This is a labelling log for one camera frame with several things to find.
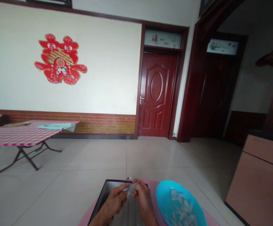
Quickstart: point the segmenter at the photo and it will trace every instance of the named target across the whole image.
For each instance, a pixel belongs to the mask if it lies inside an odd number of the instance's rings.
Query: red paper cutting
[[[53,34],[45,35],[46,41],[39,41],[44,48],[41,58],[45,63],[35,62],[37,69],[44,71],[51,83],[60,83],[64,80],[69,85],[75,85],[80,79],[81,72],[87,72],[87,67],[77,64],[79,45],[71,37],[65,36],[63,43],[56,41]]]

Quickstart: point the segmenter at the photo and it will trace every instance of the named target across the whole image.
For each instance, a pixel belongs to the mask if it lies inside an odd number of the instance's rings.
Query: light blue cloth
[[[70,132],[73,132],[75,127],[76,127],[76,124],[74,123],[52,123],[52,124],[39,125],[37,128],[48,129],[48,130],[67,129]]]

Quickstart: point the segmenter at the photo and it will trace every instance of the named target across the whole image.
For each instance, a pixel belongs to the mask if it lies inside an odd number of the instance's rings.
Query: red checkered tablecloth
[[[61,133],[63,130],[37,128],[50,123],[74,123],[80,121],[31,120],[31,124],[17,127],[0,127],[0,146],[35,146]]]

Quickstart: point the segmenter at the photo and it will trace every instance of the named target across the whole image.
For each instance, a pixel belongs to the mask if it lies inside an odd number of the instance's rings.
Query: beige floor
[[[45,151],[0,174],[0,226],[76,226],[106,179],[174,180],[186,187],[220,225],[243,225],[224,205],[240,148],[215,139],[178,143],[139,140],[50,139]],[[0,169],[16,147],[0,147]]]

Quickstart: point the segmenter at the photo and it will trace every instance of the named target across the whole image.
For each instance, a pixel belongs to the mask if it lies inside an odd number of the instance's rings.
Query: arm
[[[133,197],[139,203],[140,215],[146,226],[158,226],[151,201],[150,189],[143,181],[138,179],[133,180],[133,183],[136,182],[137,185],[134,187]]]
[[[118,214],[127,201],[127,191],[123,191],[129,187],[130,183],[122,184],[111,190],[106,202],[93,218],[89,226],[106,226],[109,225],[112,217]]]

